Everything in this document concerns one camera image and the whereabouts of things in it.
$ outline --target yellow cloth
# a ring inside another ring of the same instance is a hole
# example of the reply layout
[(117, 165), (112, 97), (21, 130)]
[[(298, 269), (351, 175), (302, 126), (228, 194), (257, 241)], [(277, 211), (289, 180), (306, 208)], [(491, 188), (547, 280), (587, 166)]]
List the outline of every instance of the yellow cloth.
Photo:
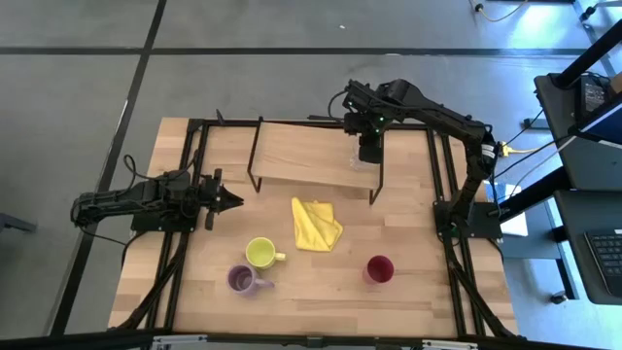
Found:
[(332, 216), (332, 204), (301, 202), (292, 198), (295, 247), (316, 252), (330, 252), (343, 232)]

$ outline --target purple mug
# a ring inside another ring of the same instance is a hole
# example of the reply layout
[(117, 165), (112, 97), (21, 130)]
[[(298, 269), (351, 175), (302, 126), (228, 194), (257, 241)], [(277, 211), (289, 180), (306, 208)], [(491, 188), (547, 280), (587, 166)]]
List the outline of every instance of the purple mug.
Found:
[(233, 266), (226, 276), (226, 283), (233, 292), (244, 297), (254, 295), (259, 287), (274, 287), (274, 283), (260, 279), (255, 269), (247, 264)]

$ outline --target keyboard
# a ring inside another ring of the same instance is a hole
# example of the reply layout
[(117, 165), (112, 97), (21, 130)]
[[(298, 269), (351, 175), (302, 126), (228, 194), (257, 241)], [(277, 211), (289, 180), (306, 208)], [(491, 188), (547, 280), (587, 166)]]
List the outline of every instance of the keyboard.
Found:
[(622, 229), (586, 231), (585, 238), (607, 291), (622, 298)]

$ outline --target gray floor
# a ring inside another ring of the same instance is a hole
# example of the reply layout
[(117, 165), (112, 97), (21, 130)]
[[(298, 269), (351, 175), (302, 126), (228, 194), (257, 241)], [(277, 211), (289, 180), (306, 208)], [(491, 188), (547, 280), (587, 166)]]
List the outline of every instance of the gray floor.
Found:
[[(514, 6), (486, 2), (492, 17)], [(156, 0), (5, 0), (0, 3), (0, 46), (141, 47), (155, 8)], [(602, 34), (620, 17), (617, 10), (606, 10), (590, 18), (590, 24)], [(212, 48), (559, 49), (589, 44), (570, 5), (529, 4), (506, 21), (489, 23), (469, 11), (467, 0), (338, 0), (313, 5), (302, 0), (169, 0), (155, 40), (157, 47)], [(617, 53), (612, 56), (616, 68), (617, 58)], [(559, 72), (572, 59), (153, 56), (122, 153), (134, 155), (139, 170), (145, 170), (162, 117), (212, 118), (216, 108), (229, 119), (263, 115), (300, 120), (324, 114), (329, 97), (350, 78), (373, 84), (408, 79), (429, 98), (493, 124), (496, 137), (508, 140), (520, 130), (521, 120), (539, 111), (534, 76)], [(80, 192), (94, 188), (136, 62), (136, 56), (0, 55), (0, 212), (39, 224), (34, 234), (5, 230), (0, 235), (0, 338), (47, 331), (78, 237), (68, 220), (70, 203)], [(600, 64), (593, 70), (604, 72)], [(530, 131), (513, 147), (527, 149), (550, 140), (548, 132)], [(517, 181), (545, 157), (530, 158), (503, 180)], [(516, 159), (502, 159), (499, 169)], [(525, 185), (558, 165), (558, 159), (550, 161)], [(113, 187), (121, 188), (128, 180), (118, 166)], [(125, 240), (128, 223), (128, 219), (109, 220), (98, 233)], [(95, 242), (68, 332), (105, 329), (120, 256), (120, 246)], [(622, 347), (616, 335), (620, 316), (614, 316), (620, 307), (596, 306), (584, 295), (562, 305), (545, 302), (562, 289), (553, 262), (508, 260), (505, 269), (521, 334), (543, 341)], [(588, 330), (590, 336), (580, 330)]]

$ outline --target cup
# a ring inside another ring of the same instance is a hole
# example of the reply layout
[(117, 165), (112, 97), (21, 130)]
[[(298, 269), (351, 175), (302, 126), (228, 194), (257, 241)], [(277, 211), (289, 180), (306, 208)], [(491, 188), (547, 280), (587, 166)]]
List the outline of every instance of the cup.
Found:
[(389, 258), (375, 256), (369, 260), (363, 270), (363, 281), (367, 284), (379, 284), (389, 282), (395, 269)]
[(246, 264), (232, 266), (226, 283), (233, 292), (244, 297), (253, 296), (259, 287), (274, 287), (274, 283), (260, 279), (255, 269)]
[(246, 260), (254, 267), (269, 268), (275, 261), (284, 261), (285, 254), (277, 253), (271, 240), (257, 237), (246, 246)]

